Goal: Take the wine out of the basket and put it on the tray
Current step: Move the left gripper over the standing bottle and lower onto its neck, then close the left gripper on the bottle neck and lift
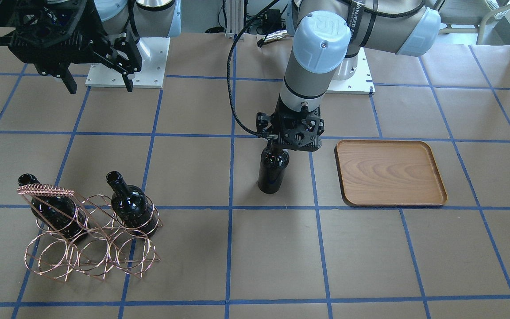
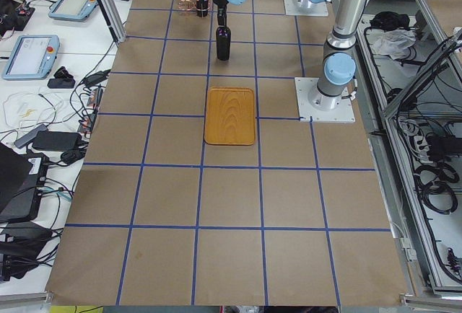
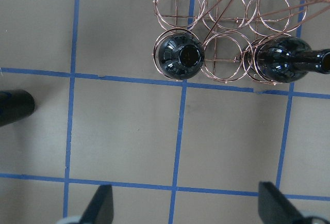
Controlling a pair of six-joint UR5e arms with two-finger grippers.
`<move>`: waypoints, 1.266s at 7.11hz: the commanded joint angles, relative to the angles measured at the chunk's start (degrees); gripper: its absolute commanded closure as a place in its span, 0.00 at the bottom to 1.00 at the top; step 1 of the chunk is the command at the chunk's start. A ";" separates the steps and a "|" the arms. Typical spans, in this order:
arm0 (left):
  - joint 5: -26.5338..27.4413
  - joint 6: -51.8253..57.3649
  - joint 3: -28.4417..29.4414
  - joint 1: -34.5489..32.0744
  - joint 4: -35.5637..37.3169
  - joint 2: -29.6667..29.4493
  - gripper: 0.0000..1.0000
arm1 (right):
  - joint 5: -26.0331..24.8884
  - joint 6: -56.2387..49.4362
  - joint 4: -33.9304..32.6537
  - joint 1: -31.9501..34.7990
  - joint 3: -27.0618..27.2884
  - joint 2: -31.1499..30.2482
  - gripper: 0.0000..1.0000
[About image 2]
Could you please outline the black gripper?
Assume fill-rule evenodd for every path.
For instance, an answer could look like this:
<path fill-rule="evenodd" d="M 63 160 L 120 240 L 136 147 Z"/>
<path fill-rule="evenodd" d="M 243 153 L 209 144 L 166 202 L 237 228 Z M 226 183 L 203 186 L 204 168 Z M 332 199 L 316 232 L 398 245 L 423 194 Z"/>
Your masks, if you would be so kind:
<path fill-rule="evenodd" d="M 217 24 L 219 27 L 227 28 L 227 5 L 228 0 L 213 0 L 217 6 Z"/>

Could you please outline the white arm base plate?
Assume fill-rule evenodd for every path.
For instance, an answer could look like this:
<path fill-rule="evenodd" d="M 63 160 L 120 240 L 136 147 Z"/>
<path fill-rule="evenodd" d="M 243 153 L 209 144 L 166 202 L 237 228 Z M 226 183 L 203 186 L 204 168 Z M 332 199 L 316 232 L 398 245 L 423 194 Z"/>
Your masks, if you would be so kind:
<path fill-rule="evenodd" d="M 295 91 L 301 122 L 355 122 L 352 101 L 346 87 L 339 96 L 327 97 L 318 91 L 318 78 L 296 77 Z"/>
<path fill-rule="evenodd" d="M 291 16 L 327 17 L 328 0 L 284 0 L 285 14 Z"/>

